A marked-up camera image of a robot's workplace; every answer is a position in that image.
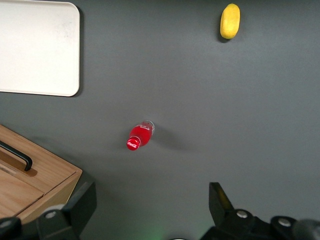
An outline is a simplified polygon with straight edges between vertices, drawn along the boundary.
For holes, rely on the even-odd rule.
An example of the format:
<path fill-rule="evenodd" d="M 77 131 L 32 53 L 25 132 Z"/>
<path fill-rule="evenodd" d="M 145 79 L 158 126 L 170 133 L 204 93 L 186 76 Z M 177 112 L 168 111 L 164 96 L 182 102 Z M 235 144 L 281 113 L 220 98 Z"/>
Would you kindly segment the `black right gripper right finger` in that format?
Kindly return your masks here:
<path fill-rule="evenodd" d="M 234 208 L 218 182 L 209 184 L 209 211 L 214 226 L 202 240 L 274 240 L 270 224 L 249 211 Z"/>

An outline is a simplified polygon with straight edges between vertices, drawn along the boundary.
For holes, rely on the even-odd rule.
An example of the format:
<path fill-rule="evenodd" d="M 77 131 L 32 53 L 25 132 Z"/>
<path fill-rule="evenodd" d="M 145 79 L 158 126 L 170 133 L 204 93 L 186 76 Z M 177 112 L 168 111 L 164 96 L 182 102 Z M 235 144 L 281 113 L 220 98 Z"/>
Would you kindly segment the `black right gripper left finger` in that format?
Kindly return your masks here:
<path fill-rule="evenodd" d="M 53 206 L 36 220 L 40 240 L 79 240 L 97 208 L 94 182 L 85 182 L 62 206 Z"/>

